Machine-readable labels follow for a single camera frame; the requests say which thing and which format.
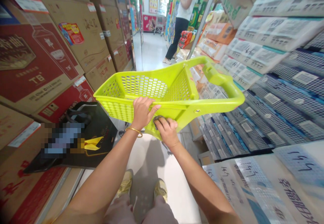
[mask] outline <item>beige shoe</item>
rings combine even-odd
[[[132,187],[133,171],[127,170],[124,174],[123,181],[121,182],[120,188],[117,191],[117,198],[123,194],[130,194]]]
[[[165,59],[163,59],[163,61],[162,61],[163,63],[166,63],[166,64],[171,64],[171,61],[170,60],[168,60],[167,58],[165,58]]]
[[[168,191],[165,182],[159,178],[154,187],[154,200],[158,195],[162,195],[165,202],[168,202]]]

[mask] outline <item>black bag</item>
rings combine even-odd
[[[41,149],[24,173],[43,172],[56,166],[93,169],[111,151],[117,129],[98,102],[79,102],[74,108],[67,111],[63,123],[68,122],[84,123],[84,130],[79,136],[82,135],[85,140],[102,136],[103,138],[97,144],[100,149],[82,150],[83,153],[70,153],[70,150],[66,150],[66,154],[58,158],[51,157],[53,155],[44,158],[44,149]],[[52,135],[60,130],[59,128],[52,129]],[[77,143],[78,139],[75,138],[71,148],[77,149]]]

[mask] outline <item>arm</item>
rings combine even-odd
[[[208,223],[241,223],[234,209],[213,180],[191,157],[177,137],[178,124],[172,119],[155,121],[163,142],[181,166],[192,195],[208,219]]]
[[[180,4],[184,9],[189,9],[192,0],[180,0]]]
[[[149,112],[153,99],[134,100],[134,121],[130,127],[141,130],[161,107],[156,105]],[[58,217],[58,223],[102,223],[110,203],[123,180],[131,150],[138,133],[127,130],[122,139],[102,160],[81,186],[67,208]]]

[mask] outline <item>metal pole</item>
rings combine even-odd
[[[204,14],[203,14],[203,16],[202,16],[202,19],[201,19],[200,25],[199,25],[198,30],[197,30],[197,33],[196,33],[196,37],[195,37],[195,39],[193,40],[192,48],[191,48],[191,50],[190,50],[190,52],[189,52],[189,54],[188,54],[187,59],[190,59],[190,58],[191,58],[191,56],[192,56],[192,54],[193,54],[193,51],[195,50],[195,48],[196,48],[196,46],[197,46],[198,39],[199,39],[200,34],[201,34],[201,31],[202,31],[202,29],[203,29],[203,27],[204,27],[204,25],[205,25],[205,20],[206,20],[206,18],[207,18],[207,15],[208,15],[208,13],[209,13],[209,10],[210,10],[210,7],[212,6],[212,2],[213,2],[213,1],[214,1],[214,0],[208,0],[208,3],[207,3],[207,5],[206,5],[205,12],[204,12]]]

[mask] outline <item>gold bracelet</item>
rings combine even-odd
[[[136,131],[137,133],[139,133],[139,134],[141,134],[141,136],[137,136],[137,138],[142,138],[143,137],[143,134],[141,133],[141,131],[139,131],[139,130],[137,130],[137,129],[134,129],[134,128],[126,128],[126,131],[128,130],[128,129],[131,129],[131,130],[134,130],[134,131]]]

